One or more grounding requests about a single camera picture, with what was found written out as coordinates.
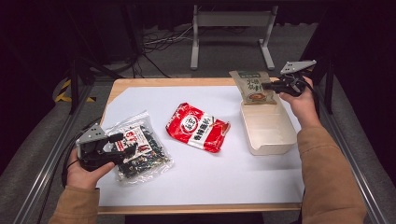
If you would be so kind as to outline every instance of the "red snack bag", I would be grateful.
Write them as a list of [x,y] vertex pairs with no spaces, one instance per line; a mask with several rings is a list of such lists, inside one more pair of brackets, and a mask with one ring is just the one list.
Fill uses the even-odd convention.
[[166,131],[176,140],[210,152],[219,152],[230,124],[204,111],[181,104],[166,124]]

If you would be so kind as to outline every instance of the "clear plastic bag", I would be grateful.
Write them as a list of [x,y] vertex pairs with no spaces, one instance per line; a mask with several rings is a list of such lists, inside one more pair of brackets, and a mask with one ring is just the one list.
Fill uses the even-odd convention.
[[106,146],[106,148],[111,148],[111,151],[123,151],[137,143],[135,154],[124,159],[123,164],[118,165],[119,181],[122,183],[146,182],[173,166],[173,159],[152,129],[147,111],[106,129],[105,133],[107,135],[124,134],[121,141],[109,143]]

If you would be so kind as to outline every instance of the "wooden table edge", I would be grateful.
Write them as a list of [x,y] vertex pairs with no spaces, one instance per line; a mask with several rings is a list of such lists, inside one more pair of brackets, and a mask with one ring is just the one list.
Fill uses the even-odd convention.
[[234,86],[232,77],[178,77],[178,78],[120,78],[114,81],[108,96],[103,122],[107,106],[130,87],[172,87],[172,86]]
[[164,215],[192,213],[237,213],[300,210],[300,203],[100,206],[100,215]]

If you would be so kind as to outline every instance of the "person's left hand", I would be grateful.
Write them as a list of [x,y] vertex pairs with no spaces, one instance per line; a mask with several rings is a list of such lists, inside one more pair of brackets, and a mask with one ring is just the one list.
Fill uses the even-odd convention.
[[[76,161],[77,159],[77,150],[73,149],[70,154],[68,164]],[[67,185],[79,189],[95,189],[99,179],[110,172],[114,166],[115,164],[113,162],[109,162],[98,169],[89,172],[82,168],[78,161],[74,162],[68,168]]]

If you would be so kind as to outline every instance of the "table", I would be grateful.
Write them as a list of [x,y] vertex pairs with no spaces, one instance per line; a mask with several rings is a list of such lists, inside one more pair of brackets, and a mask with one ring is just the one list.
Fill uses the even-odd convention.
[[[152,93],[150,97],[142,99],[139,97],[141,95],[135,94],[146,91]],[[217,96],[213,96],[214,91],[218,93]],[[167,101],[160,107],[152,104],[159,92],[166,96],[164,98]],[[125,99],[130,105],[120,110],[119,105]],[[230,121],[231,129],[219,154],[189,147],[167,135],[164,125],[178,103],[183,103],[179,102],[180,99],[188,99],[189,103],[198,105],[205,112],[215,113],[212,115],[216,118]],[[149,182],[126,187],[117,185],[114,179],[116,172],[110,172],[98,183],[101,189],[99,214],[146,215],[299,209],[304,183],[297,147],[284,155],[251,155],[242,130],[240,102],[241,96],[232,78],[117,80],[109,95],[102,127],[111,127],[112,123],[123,120],[129,113],[135,114],[146,108],[150,113],[154,132],[160,137],[175,165]],[[161,115],[153,111],[159,109]],[[295,125],[297,120],[293,117],[290,119]]]

